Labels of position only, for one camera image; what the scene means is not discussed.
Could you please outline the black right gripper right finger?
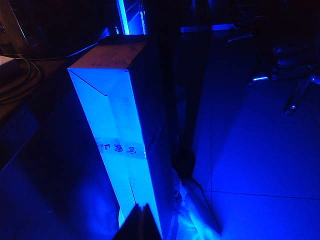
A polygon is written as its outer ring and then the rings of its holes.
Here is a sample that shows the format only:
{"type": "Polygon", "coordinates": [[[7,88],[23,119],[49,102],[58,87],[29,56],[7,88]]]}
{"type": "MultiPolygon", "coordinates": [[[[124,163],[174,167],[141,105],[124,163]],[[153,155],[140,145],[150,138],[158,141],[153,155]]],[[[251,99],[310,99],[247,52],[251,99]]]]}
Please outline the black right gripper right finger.
{"type": "Polygon", "coordinates": [[[153,217],[149,204],[143,207],[143,239],[161,240],[161,234],[153,217]]]}

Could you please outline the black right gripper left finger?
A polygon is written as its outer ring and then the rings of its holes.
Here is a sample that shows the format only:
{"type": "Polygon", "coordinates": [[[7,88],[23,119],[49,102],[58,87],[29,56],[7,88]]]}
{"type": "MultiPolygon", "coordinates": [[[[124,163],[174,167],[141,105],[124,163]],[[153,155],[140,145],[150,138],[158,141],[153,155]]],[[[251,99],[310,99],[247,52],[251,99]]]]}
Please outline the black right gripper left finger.
{"type": "Polygon", "coordinates": [[[151,238],[151,210],[148,204],[136,204],[113,240],[149,240],[151,238]]]}

